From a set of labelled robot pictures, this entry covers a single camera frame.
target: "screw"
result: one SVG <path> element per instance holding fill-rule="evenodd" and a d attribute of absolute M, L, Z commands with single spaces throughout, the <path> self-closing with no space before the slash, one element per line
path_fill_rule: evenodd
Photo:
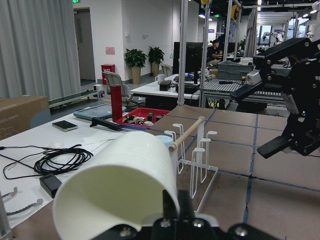
<path fill-rule="evenodd" d="M 161 222 L 160 222 L 160 226 L 162 228 L 168 228 L 171 226 L 171 223 L 170 223 L 170 220 L 167 220 L 167 219 L 163 219 Z"/>
<path fill-rule="evenodd" d="M 122 229 L 122 231 L 120 232 L 120 237 L 128 237 L 131 235 L 131 231 L 130 231 L 130 228 L 126 228 L 124 227 Z"/>
<path fill-rule="evenodd" d="M 238 226 L 235 230 L 234 230 L 235 234 L 237 234 L 238 236 L 241 237 L 245 237 L 248 235 L 248 231 L 245 230 L 244 228 L 242 228 L 241 226 Z"/>
<path fill-rule="evenodd" d="M 205 225 L 204 221 L 202 221 L 201 219 L 195 219 L 192 224 L 197 228 L 202 228 Z"/>

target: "computer monitor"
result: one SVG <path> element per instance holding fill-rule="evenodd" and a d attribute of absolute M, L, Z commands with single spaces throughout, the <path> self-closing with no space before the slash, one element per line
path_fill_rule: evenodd
<path fill-rule="evenodd" d="M 198 74 L 202 66 L 202 42 L 186 42 L 185 73 Z M 180 42 L 174 42 L 172 73 L 179 73 Z"/>
<path fill-rule="evenodd" d="M 236 47 L 236 43 L 235 42 L 229 42 L 228 43 L 228 49 L 227 49 L 227 53 L 233 53 L 235 51 L 235 47 Z"/>

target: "wooden dowel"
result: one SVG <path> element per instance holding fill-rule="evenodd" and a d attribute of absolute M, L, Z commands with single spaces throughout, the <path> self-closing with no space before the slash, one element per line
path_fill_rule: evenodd
<path fill-rule="evenodd" d="M 194 124 L 192 124 L 187 131 L 185 131 L 173 144 L 169 146 L 169 151 L 173 152 L 190 134 L 195 130 L 201 123 L 203 123 L 204 118 L 200 117 Z"/>

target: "red cylinder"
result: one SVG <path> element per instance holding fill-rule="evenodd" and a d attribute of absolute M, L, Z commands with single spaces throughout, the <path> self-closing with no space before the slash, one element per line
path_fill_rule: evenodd
<path fill-rule="evenodd" d="M 116 122 L 122 117 L 122 98 L 121 98 L 121 86 L 111 85 L 111 109 L 112 109 L 112 121 Z"/>

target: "door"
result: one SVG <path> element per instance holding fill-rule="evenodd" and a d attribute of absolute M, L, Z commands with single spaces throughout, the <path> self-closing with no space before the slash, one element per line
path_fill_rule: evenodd
<path fill-rule="evenodd" d="M 74 26 L 78 47 L 80 79 L 96 81 L 89 9 L 74 10 Z"/>

